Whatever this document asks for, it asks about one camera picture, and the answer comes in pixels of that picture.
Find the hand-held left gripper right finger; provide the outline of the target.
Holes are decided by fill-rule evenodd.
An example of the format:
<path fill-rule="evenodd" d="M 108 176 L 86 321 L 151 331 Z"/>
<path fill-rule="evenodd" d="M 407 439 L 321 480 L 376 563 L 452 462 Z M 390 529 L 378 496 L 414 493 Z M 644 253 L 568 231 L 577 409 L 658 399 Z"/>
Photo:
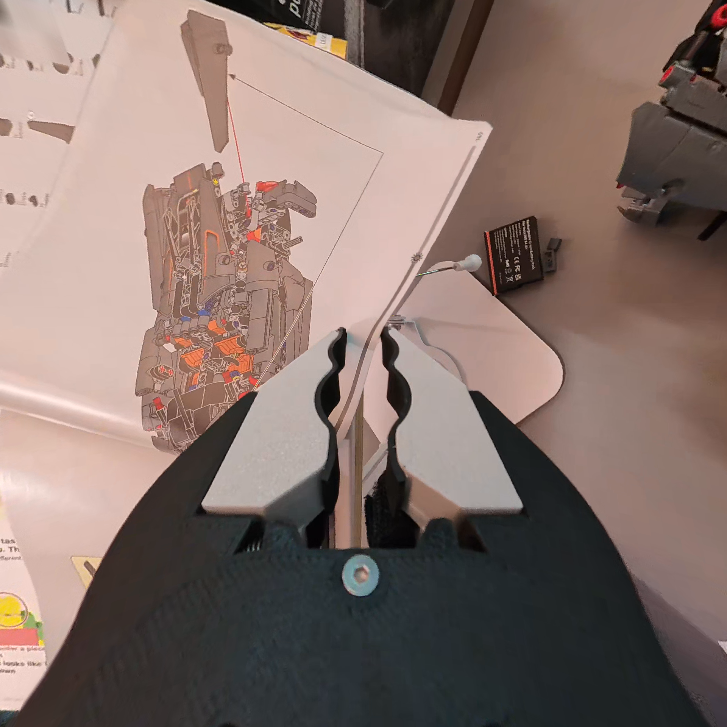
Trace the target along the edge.
<path fill-rule="evenodd" d="M 380 540 L 417 541 L 434 520 L 524 513 L 467 386 L 396 329 L 384 329 L 387 401 L 396 414 L 380 477 Z"/>

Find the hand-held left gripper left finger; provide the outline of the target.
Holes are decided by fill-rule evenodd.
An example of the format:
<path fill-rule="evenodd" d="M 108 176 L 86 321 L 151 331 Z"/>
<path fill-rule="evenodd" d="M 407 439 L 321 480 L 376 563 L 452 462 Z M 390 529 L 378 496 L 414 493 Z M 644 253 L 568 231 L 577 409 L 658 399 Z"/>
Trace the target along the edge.
<path fill-rule="evenodd" d="M 339 493 L 337 435 L 347 333 L 336 329 L 259 388 L 202 501 L 215 515 L 253 515 L 325 540 Z"/>

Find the instruction booklet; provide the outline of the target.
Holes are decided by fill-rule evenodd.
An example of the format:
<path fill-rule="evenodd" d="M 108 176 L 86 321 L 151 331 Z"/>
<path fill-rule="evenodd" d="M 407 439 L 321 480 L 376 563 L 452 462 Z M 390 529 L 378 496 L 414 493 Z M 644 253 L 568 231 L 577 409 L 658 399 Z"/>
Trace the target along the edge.
<path fill-rule="evenodd" d="M 166 461 L 13 725 L 354 725 L 390 587 L 202 501 L 261 386 L 345 329 L 334 430 L 489 135 L 209 2 L 124 2 L 2 278 L 2 408 Z"/>

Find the grey lego car model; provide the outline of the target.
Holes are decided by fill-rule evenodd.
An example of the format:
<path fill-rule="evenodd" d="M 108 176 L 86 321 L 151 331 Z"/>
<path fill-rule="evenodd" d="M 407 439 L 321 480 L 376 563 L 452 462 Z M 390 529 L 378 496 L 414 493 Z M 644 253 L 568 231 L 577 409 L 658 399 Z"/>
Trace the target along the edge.
<path fill-rule="evenodd" d="M 631 116 L 616 186 L 631 223 L 658 226 L 678 207 L 714 212 L 697 239 L 726 220 L 726 4 L 713 1 L 675 48 L 659 79 L 663 95 Z"/>

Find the black battery pack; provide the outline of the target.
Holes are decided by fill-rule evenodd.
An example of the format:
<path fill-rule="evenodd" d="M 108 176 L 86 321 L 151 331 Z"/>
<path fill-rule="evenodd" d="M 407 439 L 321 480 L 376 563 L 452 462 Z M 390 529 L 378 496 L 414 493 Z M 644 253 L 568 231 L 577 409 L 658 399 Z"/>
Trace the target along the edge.
<path fill-rule="evenodd" d="M 486 263 L 495 296 L 544 279 L 534 215 L 484 233 Z"/>

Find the yellow printed booklet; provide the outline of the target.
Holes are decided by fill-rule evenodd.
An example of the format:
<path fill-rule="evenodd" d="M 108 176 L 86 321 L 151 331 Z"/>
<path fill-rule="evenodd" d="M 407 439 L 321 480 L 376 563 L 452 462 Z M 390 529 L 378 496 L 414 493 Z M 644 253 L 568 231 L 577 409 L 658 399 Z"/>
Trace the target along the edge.
<path fill-rule="evenodd" d="M 303 42 L 310 47 L 324 50 L 337 58 L 343 60 L 348 59 L 348 42 L 345 39 L 337 38 L 328 33 L 314 33 L 277 23 L 264 23 L 264 26 L 287 37 Z"/>

